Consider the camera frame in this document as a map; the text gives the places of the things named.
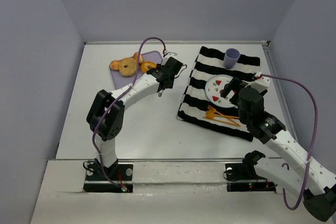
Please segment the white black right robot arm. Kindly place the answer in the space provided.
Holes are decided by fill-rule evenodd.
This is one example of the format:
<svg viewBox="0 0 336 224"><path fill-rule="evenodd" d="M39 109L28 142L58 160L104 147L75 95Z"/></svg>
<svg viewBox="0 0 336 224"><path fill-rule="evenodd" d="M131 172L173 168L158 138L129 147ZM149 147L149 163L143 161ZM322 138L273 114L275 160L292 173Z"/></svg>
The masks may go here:
<svg viewBox="0 0 336 224"><path fill-rule="evenodd" d="M264 154L253 151L246 157L257 174L272 180L283 191L299 194L290 210L297 209L302 202L313 217L326 222L335 213L335 173L315 160L312 149L306 151L279 119L265 111L264 95L270 78L270 75L258 73L252 83L247 83L234 77L225 84L220 96L225 98L233 92L229 101L237 106L240 122L254 138L285 161L282 168L273 168Z"/></svg>

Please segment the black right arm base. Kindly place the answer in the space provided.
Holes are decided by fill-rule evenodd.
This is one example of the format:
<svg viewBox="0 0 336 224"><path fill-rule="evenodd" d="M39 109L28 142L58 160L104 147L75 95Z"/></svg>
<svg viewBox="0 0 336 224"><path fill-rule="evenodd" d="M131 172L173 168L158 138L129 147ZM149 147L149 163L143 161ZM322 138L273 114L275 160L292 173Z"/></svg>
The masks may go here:
<svg viewBox="0 0 336 224"><path fill-rule="evenodd" d="M240 163L226 164L223 178L227 181L227 191L229 193L254 191L276 192L277 185L264 177L258 176L255 171L255 166L259 160L265 158L265 154L259 151L252 151L246 154Z"/></svg>

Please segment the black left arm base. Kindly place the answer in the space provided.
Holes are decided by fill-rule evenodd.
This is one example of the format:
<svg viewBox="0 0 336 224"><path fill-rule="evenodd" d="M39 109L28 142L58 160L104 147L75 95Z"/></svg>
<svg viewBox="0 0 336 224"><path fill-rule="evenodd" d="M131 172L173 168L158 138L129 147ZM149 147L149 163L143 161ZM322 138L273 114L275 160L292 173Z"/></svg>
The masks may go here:
<svg viewBox="0 0 336 224"><path fill-rule="evenodd" d="M106 179L98 161L85 161L86 170L83 190L87 193L132 193L133 163L120 162L111 168L105 168L109 181Z"/></svg>

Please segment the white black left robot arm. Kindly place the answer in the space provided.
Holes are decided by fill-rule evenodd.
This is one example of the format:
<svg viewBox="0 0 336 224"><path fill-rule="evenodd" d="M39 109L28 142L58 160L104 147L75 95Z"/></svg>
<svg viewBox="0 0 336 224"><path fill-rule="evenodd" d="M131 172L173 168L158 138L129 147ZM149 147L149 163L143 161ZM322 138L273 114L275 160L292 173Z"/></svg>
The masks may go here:
<svg viewBox="0 0 336 224"><path fill-rule="evenodd" d="M117 170L115 139L121 132L125 111L149 95L173 88L174 80L186 68L186 64L170 56L131 84L112 92L101 90L97 93L86 121L93 132L95 163L101 175L112 176Z"/></svg>

